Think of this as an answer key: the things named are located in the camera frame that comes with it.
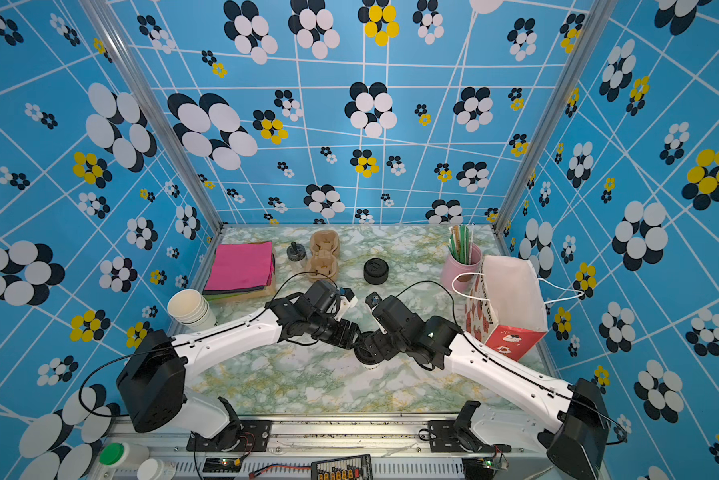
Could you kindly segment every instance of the blue wall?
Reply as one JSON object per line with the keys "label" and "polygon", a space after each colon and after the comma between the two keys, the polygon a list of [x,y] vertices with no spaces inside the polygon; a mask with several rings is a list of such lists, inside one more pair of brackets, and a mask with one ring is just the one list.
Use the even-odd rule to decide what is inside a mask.
{"label": "blue wall", "polygon": [[[196,203],[142,128],[114,115],[86,128],[91,98],[113,105],[113,92],[123,116],[138,111],[77,2],[0,2],[0,25],[0,478],[18,478],[31,461],[18,448],[28,425],[132,352],[137,328],[169,325],[165,306],[213,233],[202,218],[193,240],[183,219],[177,232],[177,207]],[[114,152],[96,145],[115,124],[124,140]],[[113,280],[114,266],[127,280]],[[107,403],[118,372],[94,377]],[[81,442],[75,428],[65,445]]]}
{"label": "blue wall", "polygon": [[613,478],[717,479],[719,0],[621,0],[572,96],[505,241],[585,291],[547,344],[631,432]]}
{"label": "blue wall", "polygon": [[[585,30],[591,4],[133,0],[110,6],[171,125],[193,118],[188,111],[174,114],[170,98],[187,101],[181,94],[201,104],[219,95],[252,137],[223,144],[224,134],[206,114],[204,122],[194,118],[197,130],[179,127],[225,221],[348,224],[360,217],[357,210],[367,209],[374,223],[398,224],[487,221],[485,212],[501,205],[526,150],[512,139],[532,142],[577,40],[573,30]],[[316,15],[304,13],[304,5]],[[379,34],[367,22],[376,14],[382,18]],[[257,29],[252,33],[248,18]],[[304,25],[314,30],[316,43]],[[379,121],[365,126],[368,118],[356,114],[353,124],[354,98],[367,88],[360,107],[366,99],[365,110],[373,106],[371,120]],[[393,102],[390,112],[383,90]],[[480,104],[488,90],[490,100]],[[288,108],[288,98],[297,105]],[[473,100],[460,105],[466,98]],[[457,120],[464,109],[473,113],[471,123],[461,123],[471,119],[468,112]],[[238,122],[227,128],[237,129]],[[287,133],[276,133],[278,128]],[[224,160],[211,158],[209,140],[218,141],[213,148],[222,149]],[[256,153],[243,154],[242,144],[253,141]],[[467,173],[461,184],[459,174]],[[324,187],[323,193],[314,194],[311,186]],[[331,188],[337,194],[324,200]],[[434,215],[435,202],[455,208]]]}

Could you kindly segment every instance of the green bottle cap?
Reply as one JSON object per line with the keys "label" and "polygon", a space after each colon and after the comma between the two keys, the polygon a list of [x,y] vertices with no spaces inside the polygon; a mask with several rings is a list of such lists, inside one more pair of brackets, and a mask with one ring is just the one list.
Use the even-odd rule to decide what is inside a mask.
{"label": "green bottle cap", "polygon": [[99,457],[98,461],[102,465],[114,465],[117,460],[122,458],[123,453],[124,447],[121,443],[111,443],[101,452],[101,457]]}

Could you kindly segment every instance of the black lid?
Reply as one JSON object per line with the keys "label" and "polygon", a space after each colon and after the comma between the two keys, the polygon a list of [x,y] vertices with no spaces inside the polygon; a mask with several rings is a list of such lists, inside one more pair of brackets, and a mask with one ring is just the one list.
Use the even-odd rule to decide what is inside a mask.
{"label": "black lid", "polygon": [[371,258],[365,262],[365,282],[370,285],[380,285],[389,278],[389,264],[383,259]]}
{"label": "black lid", "polygon": [[291,262],[300,262],[307,257],[307,249],[303,245],[290,242],[288,246],[288,260]]}

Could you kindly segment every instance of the circuit board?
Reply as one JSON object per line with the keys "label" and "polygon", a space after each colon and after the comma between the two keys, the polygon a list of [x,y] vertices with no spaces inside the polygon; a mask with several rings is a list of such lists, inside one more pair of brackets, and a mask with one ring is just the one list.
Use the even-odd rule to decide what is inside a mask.
{"label": "circuit board", "polygon": [[312,462],[311,480],[373,480],[369,455]]}

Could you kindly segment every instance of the marble tabletop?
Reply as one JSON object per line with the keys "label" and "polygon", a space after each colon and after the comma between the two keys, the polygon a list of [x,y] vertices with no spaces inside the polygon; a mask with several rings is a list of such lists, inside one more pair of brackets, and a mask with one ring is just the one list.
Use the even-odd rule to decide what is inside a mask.
{"label": "marble tabletop", "polygon": [[[324,225],[324,226],[228,226],[223,244],[271,240],[274,244],[277,286],[291,275],[286,248],[290,241],[307,246],[317,230],[335,230],[340,237],[338,286],[349,287],[359,297],[357,307],[344,318],[361,331],[376,330],[377,322],[364,306],[373,291],[382,297],[397,295],[419,280],[439,281],[445,261],[449,231],[437,225]],[[489,225],[474,227],[475,242],[485,254],[499,255]],[[373,257],[389,264],[389,279],[373,286],[363,278],[363,265]],[[293,278],[280,296],[306,291],[304,276]],[[437,285],[423,283],[405,292],[401,300],[422,319],[431,315],[451,318],[450,298]],[[465,324],[465,299],[455,296],[458,322]],[[218,323],[253,312],[265,299],[211,302]],[[297,340],[311,342],[308,337]],[[547,373],[537,349],[521,363]],[[504,398],[460,375],[441,370],[427,372],[408,356],[398,355],[370,369],[354,357],[354,351],[325,343],[297,346],[292,343],[260,347],[207,370],[190,387],[210,396],[227,398],[240,415],[325,412],[458,412],[467,400],[487,402],[496,408],[516,409]]]}

